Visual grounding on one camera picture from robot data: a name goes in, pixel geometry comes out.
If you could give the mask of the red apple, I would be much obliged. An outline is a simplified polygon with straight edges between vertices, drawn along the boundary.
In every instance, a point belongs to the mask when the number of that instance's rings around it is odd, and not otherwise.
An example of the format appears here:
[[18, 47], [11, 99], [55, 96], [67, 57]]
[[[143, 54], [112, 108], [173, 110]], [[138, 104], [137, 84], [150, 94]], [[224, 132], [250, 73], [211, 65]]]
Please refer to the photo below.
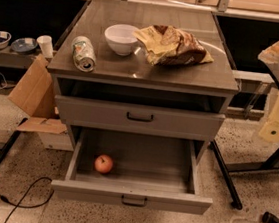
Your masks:
[[101, 154], [96, 158], [94, 162], [94, 168], [101, 174], [107, 174], [113, 169], [113, 163], [114, 161], [112, 160], [111, 156]]

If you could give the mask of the open middle drawer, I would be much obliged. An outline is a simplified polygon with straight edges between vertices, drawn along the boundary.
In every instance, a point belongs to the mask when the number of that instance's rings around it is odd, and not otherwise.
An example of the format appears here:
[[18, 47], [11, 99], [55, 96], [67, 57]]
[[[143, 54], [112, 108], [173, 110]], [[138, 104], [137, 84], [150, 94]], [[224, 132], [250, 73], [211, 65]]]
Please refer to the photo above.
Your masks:
[[[64, 199], [203, 214], [213, 200], [198, 192], [194, 150], [182, 138], [84, 129], [65, 178], [51, 187]], [[110, 173], [94, 168], [101, 154], [114, 161]]]

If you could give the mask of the grey drawer cabinet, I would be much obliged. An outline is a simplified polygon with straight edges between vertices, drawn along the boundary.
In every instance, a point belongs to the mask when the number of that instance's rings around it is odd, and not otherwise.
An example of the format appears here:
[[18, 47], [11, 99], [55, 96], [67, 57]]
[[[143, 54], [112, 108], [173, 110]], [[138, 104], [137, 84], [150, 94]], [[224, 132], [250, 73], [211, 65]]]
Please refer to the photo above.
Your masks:
[[[141, 48], [136, 48], [128, 56], [119, 56], [108, 47], [104, 31], [120, 23], [137, 28], [171, 24], [187, 30], [203, 41], [214, 61], [196, 66], [152, 66], [146, 61]], [[81, 35], [93, 45], [96, 65], [92, 72], [82, 72], [74, 65], [72, 41]], [[92, 0], [48, 69], [54, 79], [56, 96], [219, 113], [224, 116], [228, 104], [239, 91], [213, 15], [190, 8]], [[84, 129], [103, 129], [65, 125], [73, 142], [80, 139]], [[184, 140], [193, 142], [195, 157], [199, 158], [210, 142], [191, 138]]]

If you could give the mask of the closed upper drawer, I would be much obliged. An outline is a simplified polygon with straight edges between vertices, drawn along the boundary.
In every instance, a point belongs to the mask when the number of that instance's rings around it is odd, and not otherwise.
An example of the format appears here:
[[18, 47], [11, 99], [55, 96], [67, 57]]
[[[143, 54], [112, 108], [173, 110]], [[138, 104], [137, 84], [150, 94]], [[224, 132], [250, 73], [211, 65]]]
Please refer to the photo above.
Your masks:
[[210, 141], [224, 121], [219, 113], [61, 95], [55, 101], [63, 122], [112, 131]]

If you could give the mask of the black caster foot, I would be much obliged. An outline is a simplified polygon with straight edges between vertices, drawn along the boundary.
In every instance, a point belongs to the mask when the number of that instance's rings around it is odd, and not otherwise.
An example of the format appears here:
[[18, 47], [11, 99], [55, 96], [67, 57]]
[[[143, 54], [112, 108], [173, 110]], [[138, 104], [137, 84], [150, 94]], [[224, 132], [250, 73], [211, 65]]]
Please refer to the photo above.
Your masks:
[[272, 213], [265, 212], [262, 216], [262, 221], [264, 223], [279, 223], [279, 218]]

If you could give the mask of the yellow brown chip bag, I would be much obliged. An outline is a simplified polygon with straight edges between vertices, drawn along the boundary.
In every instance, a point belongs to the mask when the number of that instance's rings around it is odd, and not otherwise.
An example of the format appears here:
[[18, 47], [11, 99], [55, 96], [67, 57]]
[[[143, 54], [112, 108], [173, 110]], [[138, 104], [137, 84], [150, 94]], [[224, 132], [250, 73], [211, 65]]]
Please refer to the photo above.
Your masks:
[[146, 60], [152, 66], [188, 66], [214, 61], [193, 34], [171, 25], [150, 25], [135, 30], [133, 35], [145, 48]]

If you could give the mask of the white ceramic bowl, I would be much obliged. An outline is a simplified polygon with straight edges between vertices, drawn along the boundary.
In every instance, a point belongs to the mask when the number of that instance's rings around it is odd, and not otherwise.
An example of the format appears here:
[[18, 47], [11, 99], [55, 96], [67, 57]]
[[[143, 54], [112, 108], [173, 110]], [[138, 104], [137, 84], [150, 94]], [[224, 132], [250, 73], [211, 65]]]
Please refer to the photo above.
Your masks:
[[138, 39], [133, 35], [136, 26], [115, 24], [104, 31], [108, 46], [117, 55], [128, 56], [137, 46]]

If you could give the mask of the crushed soda can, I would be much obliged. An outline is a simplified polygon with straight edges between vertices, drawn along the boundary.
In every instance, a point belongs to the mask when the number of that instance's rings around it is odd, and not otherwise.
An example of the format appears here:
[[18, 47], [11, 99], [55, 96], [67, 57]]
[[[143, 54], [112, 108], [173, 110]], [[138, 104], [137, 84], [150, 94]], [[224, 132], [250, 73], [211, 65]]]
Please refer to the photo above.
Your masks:
[[96, 57], [91, 41], [82, 35], [75, 37], [71, 48], [74, 65], [82, 72], [92, 72]]

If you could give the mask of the white paper cup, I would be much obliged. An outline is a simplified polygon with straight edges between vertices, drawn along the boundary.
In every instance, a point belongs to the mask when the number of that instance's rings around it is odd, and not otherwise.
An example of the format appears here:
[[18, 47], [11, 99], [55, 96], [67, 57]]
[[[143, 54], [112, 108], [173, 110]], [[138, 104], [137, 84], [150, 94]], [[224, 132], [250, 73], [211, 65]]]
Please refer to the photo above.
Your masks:
[[53, 57], [53, 44], [52, 38], [47, 35], [41, 35], [37, 38], [37, 43], [42, 51], [42, 55], [45, 58], [52, 58]]

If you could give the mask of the brown cardboard box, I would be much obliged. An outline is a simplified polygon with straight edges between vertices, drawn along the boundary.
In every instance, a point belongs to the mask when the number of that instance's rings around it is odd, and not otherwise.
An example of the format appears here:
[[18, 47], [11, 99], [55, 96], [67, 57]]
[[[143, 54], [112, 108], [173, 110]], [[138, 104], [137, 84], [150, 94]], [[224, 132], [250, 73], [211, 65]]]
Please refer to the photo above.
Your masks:
[[59, 119], [47, 66], [44, 56], [36, 57], [8, 99], [28, 116], [18, 130], [36, 133], [45, 148], [72, 151], [67, 127]]

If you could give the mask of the blue patterned bowl right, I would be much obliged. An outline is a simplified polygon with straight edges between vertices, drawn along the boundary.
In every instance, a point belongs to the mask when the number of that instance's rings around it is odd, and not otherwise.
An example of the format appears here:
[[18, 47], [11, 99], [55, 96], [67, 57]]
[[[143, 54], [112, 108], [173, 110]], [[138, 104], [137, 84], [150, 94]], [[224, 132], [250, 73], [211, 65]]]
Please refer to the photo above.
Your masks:
[[11, 49], [19, 54], [31, 54], [35, 52], [37, 44], [34, 38], [19, 38], [12, 42]]

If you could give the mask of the black table leg frame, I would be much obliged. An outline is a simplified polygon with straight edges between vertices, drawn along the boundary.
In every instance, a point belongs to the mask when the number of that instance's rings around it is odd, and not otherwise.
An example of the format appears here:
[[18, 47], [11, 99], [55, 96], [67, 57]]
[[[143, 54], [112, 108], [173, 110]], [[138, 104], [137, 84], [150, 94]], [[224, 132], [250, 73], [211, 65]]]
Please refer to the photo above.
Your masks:
[[262, 172], [262, 171], [272, 171], [272, 170], [279, 170], [279, 148], [267, 158], [264, 162], [249, 162], [249, 163], [237, 163], [237, 164], [226, 164], [222, 155], [221, 151], [218, 148], [216, 140], [210, 143], [210, 148], [213, 150], [215, 158], [217, 159], [217, 163], [220, 167], [220, 171], [223, 175], [225, 183], [227, 185], [227, 189], [230, 192], [232, 198], [232, 208], [241, 210], [243, 204], [239, 198], [239, 194], [236, 191], [236, 187], [233, 184], [232, 178], [230, 173], [238, 173], [238, 172]]

